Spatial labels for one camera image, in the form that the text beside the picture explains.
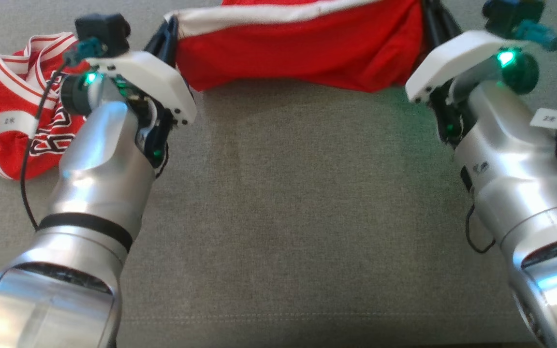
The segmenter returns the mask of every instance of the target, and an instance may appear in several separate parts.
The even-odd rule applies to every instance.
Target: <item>white label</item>
[[[17,131],[25,133],[29,138],[33,139],[37,126],[38,120],[30,113],[21,110],[0,113],[0,134]]]
[[[551,110],[546,108],[540,108],[537,110],[537,114],[530,122],[533,127],[549,128],[551,130],[557,130],[557,110]]]

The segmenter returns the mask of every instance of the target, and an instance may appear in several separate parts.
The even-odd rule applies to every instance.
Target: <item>black ring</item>
[[[46,216],[38,225],[37,231],[58,226],[75,226],[100,232],[117,240],[126,248],[127,252],[130,252],[132,246],[132,236],[124,227],[105,218],[79,212],[64,212]]]

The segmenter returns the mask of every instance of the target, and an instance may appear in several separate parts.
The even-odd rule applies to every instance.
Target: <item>red jersey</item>
[[[405,84],[423,36],[418,0],[223,0],[173,17],[177,67],[196,90],[289,78],[374,92]]]
[[[48,93],[37,122],[40,98],[62,53],[77,42],[72,33],[38,35],[29,39],[23,51],[0,55],[0,176],[18,180],[30,135],[36,134],[29,151],[27,178],[53,168],[84,123],[82,116],[69,115],[61,105],[58,78]],[[76,73],[82,66],[65,73]]]

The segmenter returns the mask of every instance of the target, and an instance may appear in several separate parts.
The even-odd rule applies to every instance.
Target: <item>red fabric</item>
[[[37,66],[38,55],[40,53],[46,55],[49,52],[49,46],[44,49],[35,49],[37,42],[40,42],[40,37],[29,44],[29,55],[25,55],[26,51],[19,51],[14,53],[13,57],[0,56],[0,118],[5,115],[3,116],[5,119],[0,119],[0,126],[4,124],[7,125],[6,127],[22,126],[23,122],[25,122],[25,126],[31,125],[31,122],[28,122],[27,114],[35,115],[38,103],[32,103],[27,98],[28,96],[31,98],[33,96],[41,97],[45,88],[42,80],[49,81],[62,63],[62,55],[59,53],[55,57],[43,60],[40,66]],[[66,47],[59,47],[61,52],[65,49]],[[23,72],[13,73],[11,70],[14,71],[15,68],[6,68],[13,66],[15,63],[25,62],[27,63],[27,69]],[[66,69],[64,72],[80,73],[87,68],[87,65],[81,65],[79,68]],[[27,178],[38,176],[56,166],[62,153],[68,148],[75,134],[84,123],[83,117],[71,116],[64,111],[58,96],[60,82],[61,77],[53,84],[52,90],[57,93],[57,96],[48,97],[48,100],[51,101],[51,107],[44,108],[38,122],[38,130],[31,145],[27,164]],[[6,130],[0,132],[1,176],[14,180],[20,178],[22,159],[28,138],[21,131]]]
[[[303,4],[310,0],[224,0]],[[422,42],[418,0],[381,0],[305,22],[237,26],[183,38],[177,66],[205,90],[235,79],[294,78],[373,92],[405,84]]]

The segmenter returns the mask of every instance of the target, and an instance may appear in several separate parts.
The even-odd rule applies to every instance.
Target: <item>teal connector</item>
[[[106,48],[98,38],[90,37],[78,42],[64,53],[64,61],[69,66],[77,66],[86,58],[99,58],[106,53]]]
[[[548,51],[557,50],[557,33],[532,20],[523,20],[515,31],[515,39],[536,42]]]

